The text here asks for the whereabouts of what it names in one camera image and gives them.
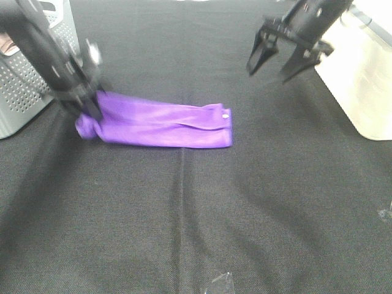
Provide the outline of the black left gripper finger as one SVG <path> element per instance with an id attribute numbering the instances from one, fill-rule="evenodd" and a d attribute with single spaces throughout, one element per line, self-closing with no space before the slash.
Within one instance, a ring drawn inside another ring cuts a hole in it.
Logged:
<path id="1" fill-rule="evenodd" d="M 82 112 L 89 117 L 95 119 L 96 121 L 100 121 L 103 116 L 100 110 L 97 97 L 95 94 L 91 96 L 85 96 L 83 99 L 83 107 Z"/>
<path id="2" fill-rule="evenodd" d="M 89 115 L 86 104 L 83 101 L 78 102 L 76 100 L 61 100 L 61 106 L 66 112 L 73 115 L 74 117 L 79 117 L 80 115 Z"/>

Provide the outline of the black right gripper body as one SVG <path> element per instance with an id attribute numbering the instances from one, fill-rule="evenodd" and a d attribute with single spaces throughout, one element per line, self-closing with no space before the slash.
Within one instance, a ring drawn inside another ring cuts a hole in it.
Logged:
<path id="1" fill-rule="evenodd" d="M 323 41 L 322 36 L 332 23 L 325 17 L 266 18 L 259 30 L 270 33 L 271 39 L 274 36 L 294 43 L 300 49 L 317 50 L 328 56 L 333 47 Z"/>

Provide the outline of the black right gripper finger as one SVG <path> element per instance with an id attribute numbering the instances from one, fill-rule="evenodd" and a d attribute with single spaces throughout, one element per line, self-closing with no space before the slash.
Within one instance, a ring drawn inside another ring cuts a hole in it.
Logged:
<path id="1" fill-rule="evenodd" d="M 283 83 L 288 82 L 301 72 L 320 64 L 321 52 L 296 48 L 289 60 L 280 70 L 280 77 Z"/>
<path id="2" fill-rule="evenodd" d="M 277 37 L 270 38 L 270 33 L 259 30 L 255 35 L 254 45 L 251 55 L 246 64 L 246 69 L 250 76 L 253 76 L 267 60 L 274 56 L 277 49 Z"/>

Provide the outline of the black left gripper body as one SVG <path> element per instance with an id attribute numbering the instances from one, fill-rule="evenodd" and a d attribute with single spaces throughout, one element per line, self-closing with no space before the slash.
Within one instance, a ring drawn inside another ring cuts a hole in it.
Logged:
<path id="1" fill-rule="evenodd" d="M 65 63 L 65 77 L 53 97 L 64 106 L 97 105 L 97 91 L 101 86 L 102 59 L 70 56 Z"/>

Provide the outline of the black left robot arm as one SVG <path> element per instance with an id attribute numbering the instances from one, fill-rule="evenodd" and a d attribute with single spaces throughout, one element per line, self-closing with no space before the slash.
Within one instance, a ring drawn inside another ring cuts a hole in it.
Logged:
<path id="1" fill-rule="evenodd" d="M 102 119 L 97 101 L 102 59 L 95 43 L 87 41 L 85 49 L 76 52 L 51 31 L 39 1 L 1 1 L 1 29 L 66 110 Z"/>

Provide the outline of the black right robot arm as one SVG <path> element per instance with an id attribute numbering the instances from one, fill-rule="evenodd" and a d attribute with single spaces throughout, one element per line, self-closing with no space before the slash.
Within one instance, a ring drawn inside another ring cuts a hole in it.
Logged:
<path id="1" fill-rule="evenodd" d="M 352 1 L 297 1 L 282 17 L 265 17 L 255 34 L 254 46 L 246 64 L 250 76 L 279 52 L 279 38 L 294 43 L 295 50 L 279 72 L 283 83 L 329 56 L 332 45 L 322 40 L 324 33 L 347 10 Z"/>

